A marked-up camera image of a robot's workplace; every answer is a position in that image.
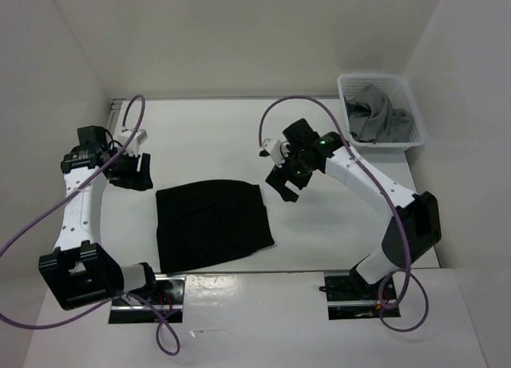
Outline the black skirt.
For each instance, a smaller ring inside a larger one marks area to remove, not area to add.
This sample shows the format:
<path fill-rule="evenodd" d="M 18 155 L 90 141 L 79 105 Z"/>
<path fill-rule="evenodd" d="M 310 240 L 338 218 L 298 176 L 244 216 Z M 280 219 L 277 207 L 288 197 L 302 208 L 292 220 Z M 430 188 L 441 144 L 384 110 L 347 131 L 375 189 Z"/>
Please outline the black skirt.
<path fill-rule="evenodd" d="M 156 192 L 160 271 L 184 272 L 275 245 L 259 185 L 203 180 Z"/>

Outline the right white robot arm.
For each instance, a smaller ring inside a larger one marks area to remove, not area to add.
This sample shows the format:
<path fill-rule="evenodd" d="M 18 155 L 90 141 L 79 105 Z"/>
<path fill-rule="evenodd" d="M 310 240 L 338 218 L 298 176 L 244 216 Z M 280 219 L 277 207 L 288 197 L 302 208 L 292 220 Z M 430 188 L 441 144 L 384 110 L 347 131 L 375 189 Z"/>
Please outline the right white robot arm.
<path fill-rule="evenodd" d="M 441 239 L 438 201 L 429 192 L 417 194 L 380 172 L 336 132 L 323 136 L 300 119 L 283 131 L 283 140 L 260 141 L 260 155 L 270 157 L 266 178 L 286 202 L 299 198 L 289 187 L 305 188 L 313 173 L 341 182 L 369 204 L 386 225 L 377 248 L 349 271 L 353 295 L 366 299 L 391 272 L 415 263 Z"/>

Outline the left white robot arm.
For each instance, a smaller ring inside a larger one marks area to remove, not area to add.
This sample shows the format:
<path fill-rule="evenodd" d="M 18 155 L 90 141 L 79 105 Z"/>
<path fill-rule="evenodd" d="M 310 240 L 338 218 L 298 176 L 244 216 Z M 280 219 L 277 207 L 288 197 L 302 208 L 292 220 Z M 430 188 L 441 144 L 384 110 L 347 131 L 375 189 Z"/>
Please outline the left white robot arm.
<path fill-rule="evenodd" d="M 77 131 L 79 143 L 65 154 L 61 171 L 68 202 L 51 253 L 38 269 L 65 311 L 115 299 L 130 292 L 139 303 L 156 299 L 159 284 L 148 263 L 122 267 L 101 245 L 101 203 L 107 184 L 144 192 L 153 187 L 150 155 L 140 151 L 143 129 L 116 136 L 100 126 Z"/>

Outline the grey skirt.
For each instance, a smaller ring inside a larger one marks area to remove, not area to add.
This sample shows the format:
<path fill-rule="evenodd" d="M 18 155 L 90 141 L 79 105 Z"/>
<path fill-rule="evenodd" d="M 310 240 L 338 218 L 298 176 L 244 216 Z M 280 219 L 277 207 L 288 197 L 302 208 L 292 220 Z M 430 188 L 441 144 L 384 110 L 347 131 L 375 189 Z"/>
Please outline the grey skirt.
<path fill-rule="evenodd" d="M 349 133 L 357 142 L 380 144 L 405 142 L 414 118 L 405 109 L 392 105 L 387 93 L 366 86 L 351 99 L 344 98 Z"/>

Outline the white plastic basket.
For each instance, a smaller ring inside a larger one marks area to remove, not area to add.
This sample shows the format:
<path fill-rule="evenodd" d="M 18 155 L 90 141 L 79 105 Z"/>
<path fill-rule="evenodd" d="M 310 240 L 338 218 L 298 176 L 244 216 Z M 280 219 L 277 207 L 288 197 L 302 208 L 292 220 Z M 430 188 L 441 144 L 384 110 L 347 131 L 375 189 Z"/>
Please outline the white plastic basket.
<path fill-rule="evenodd" d="M 350 133 L 347 107 L 344 99 L 350 100 L 368 86 L 373 85 L 386 93 L 392 107 L 404 109 L 413 117 L 413 125 L 405 141 L 398 143 L 363 143 L 357 141 Z M 370 148 L 382 151 L 402 151 L 422 146 L 426 142 L 427 129 L 422 114 L 410 88 L 408 81 L 399 75 L 389 73 L 345 73 L 337 78 L 341 117 L 343 119 L 343 134 L 356 148 Z"/>

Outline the aluminium table edge rail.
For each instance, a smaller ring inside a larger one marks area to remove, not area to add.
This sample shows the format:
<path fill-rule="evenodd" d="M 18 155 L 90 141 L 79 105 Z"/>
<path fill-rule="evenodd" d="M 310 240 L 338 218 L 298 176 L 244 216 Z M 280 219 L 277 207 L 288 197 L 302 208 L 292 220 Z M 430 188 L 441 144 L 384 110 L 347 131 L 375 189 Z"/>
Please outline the aluminium table edge rail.
<path fill-rule="evenodd" d="M 101 161 L 103 164 L 105 164 L 111 156 L 113 156 L 122 147 L 122 144 L 118 140 L 114 139 L 110 129 L 116 127 L 123 101 L 123 99 L 113 99 L 110 105 L 109 117 L 105 127 L 106 147 L 102 150 L 101 155 Z"/>

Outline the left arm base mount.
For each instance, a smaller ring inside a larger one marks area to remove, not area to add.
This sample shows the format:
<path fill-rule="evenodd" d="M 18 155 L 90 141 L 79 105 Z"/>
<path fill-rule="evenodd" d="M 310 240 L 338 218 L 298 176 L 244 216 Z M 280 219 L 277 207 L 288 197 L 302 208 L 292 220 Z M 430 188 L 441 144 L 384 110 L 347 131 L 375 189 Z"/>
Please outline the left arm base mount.
<path fill-rule="evenodd" d="M 145 296 L 145 300 L 170 323 L 181 323 L 184 312 L 184 275 L 156 275 L 156 290 Z M 124 295 L 112 301 L 109 324 L 158 323 L 156 314 L 143 302 Z"/>

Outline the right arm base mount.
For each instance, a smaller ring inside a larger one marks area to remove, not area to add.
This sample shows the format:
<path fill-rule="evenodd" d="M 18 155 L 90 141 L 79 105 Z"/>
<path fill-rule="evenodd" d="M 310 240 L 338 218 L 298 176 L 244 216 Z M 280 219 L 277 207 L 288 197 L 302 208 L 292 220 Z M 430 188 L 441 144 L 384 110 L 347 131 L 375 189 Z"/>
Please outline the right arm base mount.
<path fill-rule="evenodd" d="M 382 290 L 382 300 L 378 297 L 379 283 L 367 285 L 358 281 L 348 271 L 327 272 L 319 291 L 325 294 L 330 320 L 376 319 L 382 305 L 395 303 L 398 295 L 393 279 Z"/>

